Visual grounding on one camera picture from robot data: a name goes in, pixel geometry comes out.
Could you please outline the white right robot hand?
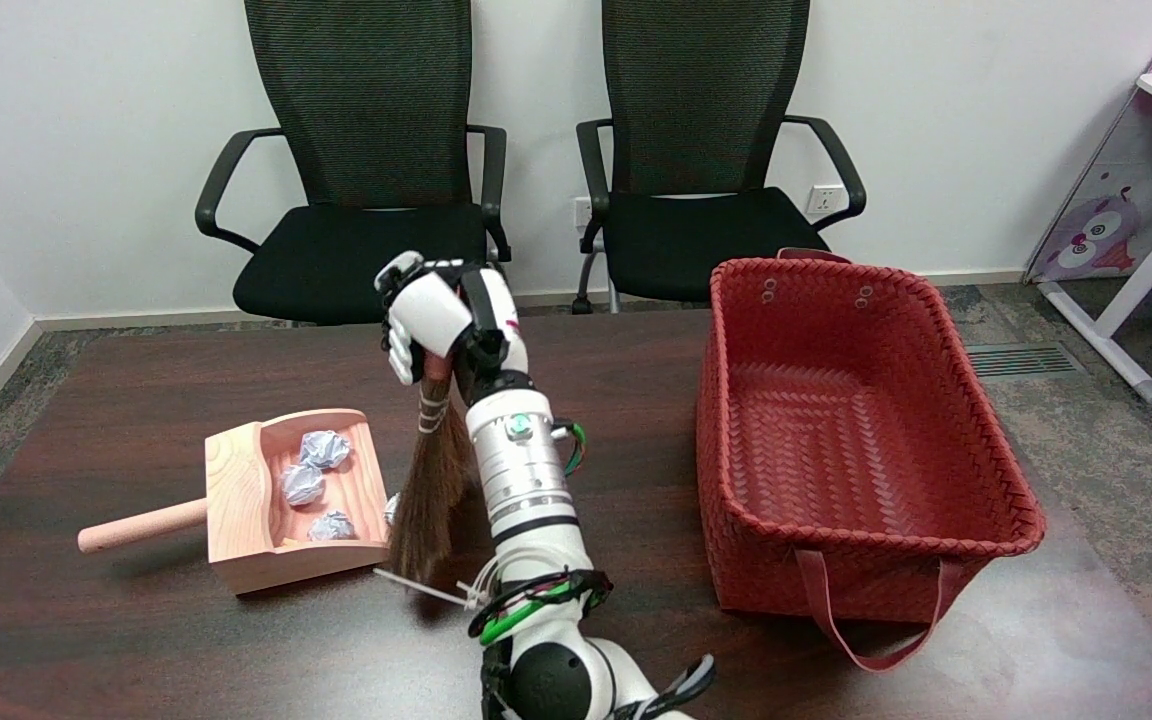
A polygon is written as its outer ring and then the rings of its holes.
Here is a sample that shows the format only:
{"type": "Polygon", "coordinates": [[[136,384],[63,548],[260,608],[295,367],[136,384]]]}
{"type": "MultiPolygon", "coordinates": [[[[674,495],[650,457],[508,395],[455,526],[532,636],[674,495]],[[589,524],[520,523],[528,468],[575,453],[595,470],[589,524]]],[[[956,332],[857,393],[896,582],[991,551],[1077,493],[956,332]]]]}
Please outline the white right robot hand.
{"type": "Polygon", "coordinates": [[[419,382],[435,359],[457,370],[468,404],[529,381],[515,296],[494,266],[403,251],[376,274],[374,287],[381,346],[399,382],[419,382]]]}

